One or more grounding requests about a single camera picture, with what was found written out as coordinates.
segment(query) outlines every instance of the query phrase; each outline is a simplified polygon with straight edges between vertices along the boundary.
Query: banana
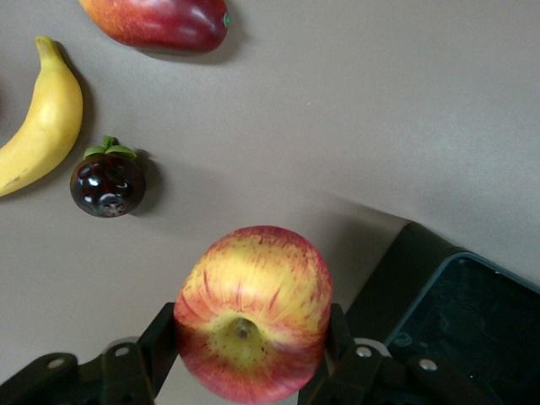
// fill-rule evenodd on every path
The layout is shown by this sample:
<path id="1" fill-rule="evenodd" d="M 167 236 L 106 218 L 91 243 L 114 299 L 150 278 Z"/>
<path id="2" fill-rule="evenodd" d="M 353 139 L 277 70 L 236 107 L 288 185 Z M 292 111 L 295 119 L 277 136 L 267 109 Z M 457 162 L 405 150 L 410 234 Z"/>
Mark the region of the banana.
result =
<path id="1" fill-rule="evenodd" d="M 36 36 L 40 73 L 26 118 L 0 148 L 0 197 L 56 168 L 77 140 L 83 120 L 83 94 L 62 59 L 57 43 Z"/>

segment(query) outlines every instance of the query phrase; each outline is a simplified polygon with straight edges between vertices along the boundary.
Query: apple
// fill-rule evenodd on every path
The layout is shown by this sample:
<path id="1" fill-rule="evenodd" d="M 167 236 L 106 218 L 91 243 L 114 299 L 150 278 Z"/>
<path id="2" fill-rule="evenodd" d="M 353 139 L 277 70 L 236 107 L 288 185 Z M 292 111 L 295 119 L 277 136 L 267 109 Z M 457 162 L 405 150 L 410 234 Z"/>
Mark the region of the apple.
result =
<path id="1" fill-rule="evenodd" d="M 238 229 L 203 254 L 175 302 L 178 352 L 205 387 L 234 402 L 297 392 L 324 354 L 332 280 L 305 238 Z"/>
<path id="2" fill-rule="evenodd" d="M 224 0 L 79 0 L 110 38 L 142 51 L 208 52 L 224 40 Z"/>

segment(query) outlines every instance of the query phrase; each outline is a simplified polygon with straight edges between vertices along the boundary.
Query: screw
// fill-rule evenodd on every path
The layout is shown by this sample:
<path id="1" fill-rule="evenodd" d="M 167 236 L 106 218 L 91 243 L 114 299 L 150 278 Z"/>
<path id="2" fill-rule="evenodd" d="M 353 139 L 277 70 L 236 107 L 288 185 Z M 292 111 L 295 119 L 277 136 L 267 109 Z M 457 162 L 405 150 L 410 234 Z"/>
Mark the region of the screw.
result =
<path id="1" fill-rule="evenodd" d="M 430 359 L 421 359 L 418 365 L 426 371 L 437 371 L 437 364 Z"/>
<path id="2" fill-rule="evenodd" d="M 371 357 L 371 349 L 365 346 L 358 346 L 356 348 L 356 354 L 359 357 Z"/>

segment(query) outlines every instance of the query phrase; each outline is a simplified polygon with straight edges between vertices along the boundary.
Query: green leaf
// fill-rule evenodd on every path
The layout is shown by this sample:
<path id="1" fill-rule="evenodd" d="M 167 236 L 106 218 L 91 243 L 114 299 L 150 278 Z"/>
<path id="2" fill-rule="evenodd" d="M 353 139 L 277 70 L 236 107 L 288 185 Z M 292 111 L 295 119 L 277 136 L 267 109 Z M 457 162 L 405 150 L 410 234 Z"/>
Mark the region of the green leaf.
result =
<path id="1" fill-rule="evenodd" d="M 100 145 L 90 146 L 84 151 L 84 159 L 94 154 L 104 154 L 106 149 Z"/>
<path id="2" fill-rule="evenodd" d="M 135 152 L 133 152 L 130 148 L 122 145 L 112 145 L 110 148 L 108 148 L 105 151 L 106 154 L 120 154 L 122 156 L 125 156 L 129 159 L 135 159 L 137 158 L 137 155 Z"/>

